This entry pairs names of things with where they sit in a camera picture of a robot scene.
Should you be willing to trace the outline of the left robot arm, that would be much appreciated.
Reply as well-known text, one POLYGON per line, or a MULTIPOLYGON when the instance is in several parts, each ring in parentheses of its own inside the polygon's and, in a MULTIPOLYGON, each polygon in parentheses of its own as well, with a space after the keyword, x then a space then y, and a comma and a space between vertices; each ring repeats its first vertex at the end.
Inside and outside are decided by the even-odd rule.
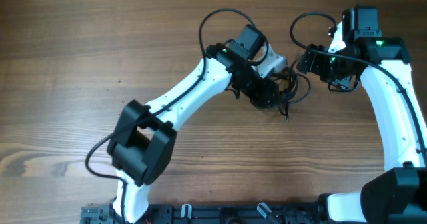
POLYGON ((167 93, 145 105, 129 102, 107 146, 120 182, 111 205, 115 220, 142 219, 150 185, 169 165, 177 132, 204 103, 230 87, 258 108, 274 107, 279 87, 271 76, 287 64, 258 29, 246 25, 236 40, 203 49, 197 67, 167 93))

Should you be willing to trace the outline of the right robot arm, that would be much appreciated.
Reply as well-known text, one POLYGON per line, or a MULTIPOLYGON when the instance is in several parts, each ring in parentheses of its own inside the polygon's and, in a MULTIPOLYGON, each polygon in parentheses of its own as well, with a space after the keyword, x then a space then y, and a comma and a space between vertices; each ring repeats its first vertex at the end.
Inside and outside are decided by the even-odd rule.
POLYGON ((425 223, 426 123, 405 42, 383 36, 373 6, 345 10, 329 34, 329 47, 305 47, 298 71, 317 75, 331 92, 365 89, 382 139, 384 172, 357 192, 320 195, 320 221, 425 223))

